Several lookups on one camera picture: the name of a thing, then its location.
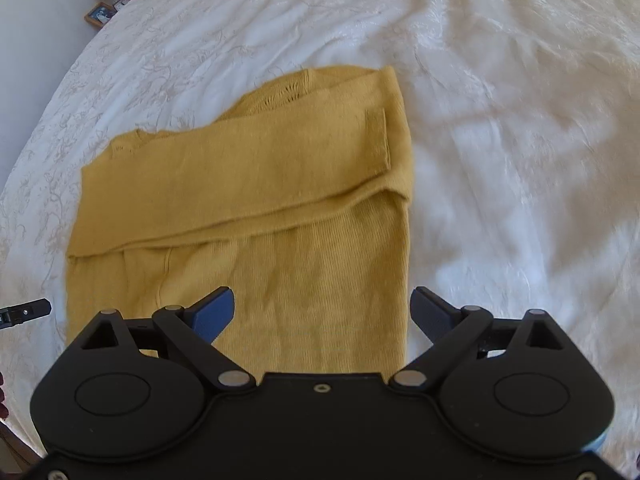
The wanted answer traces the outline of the white embroidered bedspread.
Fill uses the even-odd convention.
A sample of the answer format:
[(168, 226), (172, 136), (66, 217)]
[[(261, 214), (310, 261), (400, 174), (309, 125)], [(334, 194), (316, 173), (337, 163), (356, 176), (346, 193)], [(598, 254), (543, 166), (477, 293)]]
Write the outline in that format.
[(602, 452), (639, 454), (639, 0), (134, 0), (74, 58), (1, 194), (10, 429), (64, 346), (80, 170), (133, 128), (206, 125), (305, 67), (392, 66), (413, 140), (410, 282), (549, 311), (603, 375)]

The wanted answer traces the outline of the mustard yellow knit sweater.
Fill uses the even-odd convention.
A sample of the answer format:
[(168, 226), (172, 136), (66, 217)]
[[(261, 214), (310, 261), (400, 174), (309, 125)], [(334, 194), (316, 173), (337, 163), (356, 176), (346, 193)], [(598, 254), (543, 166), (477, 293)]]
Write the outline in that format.
[(396, 73), (310, 68), (212, 124), (116, 136), (81, 171), (67, 333), (226, 286), (216, 347), (267, 372), (392, 374), (406, 354), (412, 144)]

